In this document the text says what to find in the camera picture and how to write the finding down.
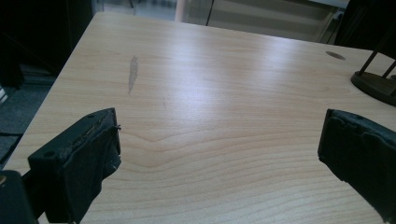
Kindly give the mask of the white shelf unit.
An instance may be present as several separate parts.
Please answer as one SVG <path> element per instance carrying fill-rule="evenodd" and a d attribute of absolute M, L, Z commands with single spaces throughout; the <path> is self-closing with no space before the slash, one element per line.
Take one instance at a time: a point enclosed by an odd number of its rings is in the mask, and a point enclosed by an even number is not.
<path fill-rule="evenodd" d="M 324 42 L 349 0 L 177 0 L 176 21 Z"/>

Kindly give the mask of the dark round table grommet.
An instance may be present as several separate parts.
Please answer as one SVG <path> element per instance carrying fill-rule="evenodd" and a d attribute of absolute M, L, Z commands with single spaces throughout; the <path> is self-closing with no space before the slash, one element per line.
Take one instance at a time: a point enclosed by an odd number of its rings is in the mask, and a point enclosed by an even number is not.
<path fill-rule="evenodd" d="M 326 54 L 328 54 L 331 57 L 334 57 L 335 59 L 342 60 L 344 61 L 346 58 L 338 53 L 332 52 L 332 51 L 326 51 Z"/>

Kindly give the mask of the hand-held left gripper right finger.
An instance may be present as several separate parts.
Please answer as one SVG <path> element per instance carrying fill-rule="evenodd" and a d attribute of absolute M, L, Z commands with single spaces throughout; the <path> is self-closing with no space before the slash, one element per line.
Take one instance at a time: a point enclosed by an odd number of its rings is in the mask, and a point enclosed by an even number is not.
<path fill-rule="evenodd" d="M 326 113 L 318 159 L 388 224 L 396 224 L 396 132 L 342 110 Z"/>

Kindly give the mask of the dark cabinet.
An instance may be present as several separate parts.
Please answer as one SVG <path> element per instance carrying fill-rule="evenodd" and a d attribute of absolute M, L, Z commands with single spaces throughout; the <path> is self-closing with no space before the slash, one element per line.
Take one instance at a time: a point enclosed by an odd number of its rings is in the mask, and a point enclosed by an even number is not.
<path fill-rule="evenodd" d="M 57 76 L 93 17 L 92 0 L 0 0 L 0 40 Z"/>

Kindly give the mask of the dark brown cup rack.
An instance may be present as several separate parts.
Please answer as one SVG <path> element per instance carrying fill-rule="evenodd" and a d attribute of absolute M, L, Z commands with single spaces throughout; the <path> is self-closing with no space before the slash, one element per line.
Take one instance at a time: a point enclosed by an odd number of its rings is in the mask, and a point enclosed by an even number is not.
<path fill-rule="evenodd" d="M 366 71 L 375 56 L 390 40 L 394 29 L 390 28 L 375 47 L 363 67 L 351 77 L 352 84 L 367 95 L 388 105 L 396 106 L 396 78 L 389 74 L 396 68 L 396 59 L 383 75 L 376 75 Z"/>

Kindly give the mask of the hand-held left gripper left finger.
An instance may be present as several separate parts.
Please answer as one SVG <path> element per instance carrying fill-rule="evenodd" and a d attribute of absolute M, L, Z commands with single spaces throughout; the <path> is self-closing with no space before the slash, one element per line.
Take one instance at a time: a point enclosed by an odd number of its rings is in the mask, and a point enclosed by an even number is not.
<path fill-rule="evenodd" d="M 117 171 L 120 126 L 107 108 L 78 120 L 28 157 L 27 192 L 34 215 L 51 223 L 79 223 Z"/>

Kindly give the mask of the black curtain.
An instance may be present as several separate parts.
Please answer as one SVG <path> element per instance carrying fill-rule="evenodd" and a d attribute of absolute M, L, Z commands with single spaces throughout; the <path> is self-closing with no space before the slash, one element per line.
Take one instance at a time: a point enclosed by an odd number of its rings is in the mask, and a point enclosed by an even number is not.
<path fill-rule="evenodd" d="M 334 44 L 374 50 L 388 32 L 380 52 L 396 59 L 396 0 L 349 0 Z"/>

